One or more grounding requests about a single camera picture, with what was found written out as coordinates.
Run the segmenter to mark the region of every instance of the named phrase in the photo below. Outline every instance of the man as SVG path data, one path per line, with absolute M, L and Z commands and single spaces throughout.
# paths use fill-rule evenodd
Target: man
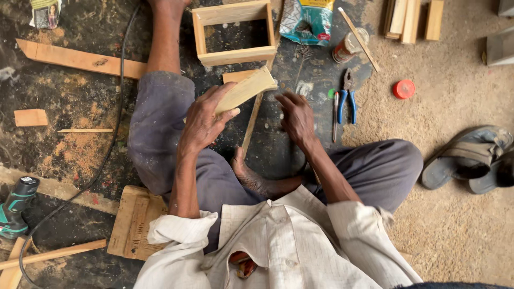
M 305 97 L 285 93 L 276 96 L 282 127 L 323 189 L 313 195 L 302 176 L 267 181 L 246 167 L 241 148 L 231 168 L 205 147 L 239 113 L 213 113 L 235 83 L 214 86 L 195 100 L 193 82 L 180 75 L 178 53 L 188 3 L 149 2 L 152 50 L 138 83 L 128 147 L 141 180 L 169 202 L 169 215 L 152 222 L 148 240 L 170 243 L 148 258 L 135 288 L 393 288 L 422 282 L 385 231 L 389 212 L 422 169 L 419 150 L 386 140 L 329 156 L 315 136 Z

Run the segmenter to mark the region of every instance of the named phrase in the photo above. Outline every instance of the sandal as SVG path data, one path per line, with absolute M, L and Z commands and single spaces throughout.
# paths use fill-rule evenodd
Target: sandal
M 512 144 L 504 128 L 483 125 L 466 129 L 452 138 L 425 163 L 421 183 L 429 190 L 442 187 L 450 179 L 475 179 L 491 170 L 491 163 Z
M 514 150 L 505 153 L 491 165 L 485 176 L 469 180 L 469 187 L 474 194 L 485 194 L 495 188 L 514 186 Z

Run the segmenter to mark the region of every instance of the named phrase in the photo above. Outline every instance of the white shirt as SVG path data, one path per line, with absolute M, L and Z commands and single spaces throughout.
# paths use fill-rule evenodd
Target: white shirt
M 422 282 L 393 246 L 392 215 L 359 202 L 324 206 L 305 187 L 276 201 L 222 207 L 218 250 L 204 256 L 217 213 L 163 215 L 148 241 L 166 243 L 144 264 L 135 289 L 394 288 Z M 247 279 L 228 262 L 244 251 L 258 265 Z

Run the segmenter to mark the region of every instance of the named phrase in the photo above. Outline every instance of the red bottle cap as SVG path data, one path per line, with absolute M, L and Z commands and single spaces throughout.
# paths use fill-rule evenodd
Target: red bottle cap
M 394 96 L 398 99 L 408 99 L 416 92 L 416 86 L 408 79 L 401 80 L 393 86 Z

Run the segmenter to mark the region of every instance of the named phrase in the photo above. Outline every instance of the power drill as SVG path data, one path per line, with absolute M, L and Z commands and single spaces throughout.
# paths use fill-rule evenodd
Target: power drill
M 16 239 L 28 231 L 29 226 L 22 218 L 25 201 L 35 195 L 39 179 L 31 176 L 21 177 L 7 201 L 0 204 L 0 237 Z

